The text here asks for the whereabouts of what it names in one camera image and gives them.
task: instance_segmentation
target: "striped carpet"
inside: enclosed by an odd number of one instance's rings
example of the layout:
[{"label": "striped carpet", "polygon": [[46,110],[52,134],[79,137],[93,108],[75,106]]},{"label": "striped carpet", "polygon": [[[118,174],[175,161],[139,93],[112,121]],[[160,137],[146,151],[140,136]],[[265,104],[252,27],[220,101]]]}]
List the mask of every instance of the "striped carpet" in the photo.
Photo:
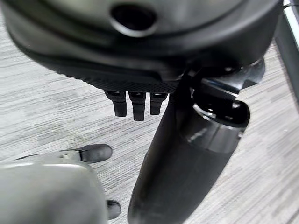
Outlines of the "striped carpet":
[{"label": "striped carpet", "polygon": [[[252,119],[236,153],[187,224],[299,223],[299,119],[273,44],[263,83],[242,92]],[[110,223],[126,224],[128,202],[161,116],[114,116],[103,91],[55,74],[24,56],[0,17],[0,160],[106,143],[113,157],[94,165],[107,197],[123,206]]]}]

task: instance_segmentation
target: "black tab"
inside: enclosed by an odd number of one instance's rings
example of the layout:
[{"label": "black tab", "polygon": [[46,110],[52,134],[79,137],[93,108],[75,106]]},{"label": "black tab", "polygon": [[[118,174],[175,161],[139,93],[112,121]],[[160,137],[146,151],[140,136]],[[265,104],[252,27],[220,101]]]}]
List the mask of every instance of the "black tab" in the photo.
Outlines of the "black tab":
[{"label": "black tab", "polygon": [[127,102],[124,91],[104,91],[108,99],[112,100],[116,117],[126,117]]},{"label": "black tab", "polygon": [[159,115],[162,102],[167,98],[166,93],[151,93],[150,94],[150,114]]},{"label": "black tab", "polygon": [[144,120],[144,109],[145,109],[145,92],[129,92],[130,100],[133,106],[134,120]]}]

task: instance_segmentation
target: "gray object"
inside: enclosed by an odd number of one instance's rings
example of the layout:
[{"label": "gray object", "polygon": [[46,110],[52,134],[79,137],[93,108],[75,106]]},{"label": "gray object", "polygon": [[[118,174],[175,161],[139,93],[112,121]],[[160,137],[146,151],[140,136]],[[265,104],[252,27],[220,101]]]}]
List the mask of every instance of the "gray object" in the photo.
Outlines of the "gray object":
[{"label": "gray object", "polygon": [[104,191],[79,151],[0,165],[1,224],[106,224]]}]

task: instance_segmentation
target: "gray carpet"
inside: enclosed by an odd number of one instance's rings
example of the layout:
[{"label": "gray carpet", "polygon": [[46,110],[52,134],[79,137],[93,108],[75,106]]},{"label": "gray carpet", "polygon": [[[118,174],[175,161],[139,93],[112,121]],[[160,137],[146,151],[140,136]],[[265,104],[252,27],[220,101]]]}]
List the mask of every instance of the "gray carpet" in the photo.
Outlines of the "gray carpet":
[{"label": "gray carpet", "polygon": [[[263,83],[244,90],[252,119],[236,153],[187,224],[299,223],[299,116],[275,45]],[[94,165],[107,197],[128,202],[161,116],[114,116],[102,90],[55,74],[24,56],[0,16],[0,160],[106,143],[113,157]]]}]

